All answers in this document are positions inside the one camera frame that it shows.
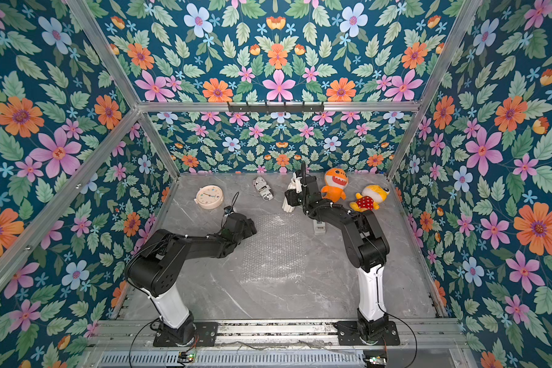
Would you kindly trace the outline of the clear bubble wrap sheet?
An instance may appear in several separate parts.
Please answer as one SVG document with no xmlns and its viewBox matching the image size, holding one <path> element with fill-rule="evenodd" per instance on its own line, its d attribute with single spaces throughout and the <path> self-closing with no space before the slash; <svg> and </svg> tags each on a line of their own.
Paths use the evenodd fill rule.
<svg viewBox="0 0 552 368">
<path fill-rule="evenodd" d="M 305 234 L 291 214 L 260 216 L 256 234 L 242 243 L 245 283 L 288 282 L 305 273 Z"/>
</svg>

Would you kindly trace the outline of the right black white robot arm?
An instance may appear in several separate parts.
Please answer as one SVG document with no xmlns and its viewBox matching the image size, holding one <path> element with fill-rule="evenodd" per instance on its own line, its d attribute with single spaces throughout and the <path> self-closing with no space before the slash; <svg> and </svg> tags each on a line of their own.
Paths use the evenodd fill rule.
<svg viewBox="0 0 552 368">
<path fill-rule="evenodd" d="M 357 270 L 360 302 L 357 309 L 357 332 L 367 344 L 381 340 L 389 328 L 389 314 L 384 303 L 383 273 L 389 244 L 373 211 L 363 213 L 322 197 L 317 178 L 307 174 L 306 164 L 296 170 L 285 192 L 289 207 L 302 208 L 310 219 L 339 229 L 347 257 Z"/>
</svg>

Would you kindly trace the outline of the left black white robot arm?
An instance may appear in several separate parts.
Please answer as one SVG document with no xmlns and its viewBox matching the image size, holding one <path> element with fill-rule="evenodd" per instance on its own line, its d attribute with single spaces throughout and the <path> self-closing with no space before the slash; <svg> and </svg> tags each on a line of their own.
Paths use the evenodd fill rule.
<svg viewBox="0 0 552 368">
<path fill-rule="evenodd" d="M 193 313 L 182 301 L 179 274 L 190 259 L 222 259 L 257 233 L 252 219 L 231 213 L 216 233 L 187 236 L 165 229 L 155 231 L 125 268 L 125 277 L 142 291 L 159 314 L 156 347 L 186 346 L 196 340 Z"/>
</svg>

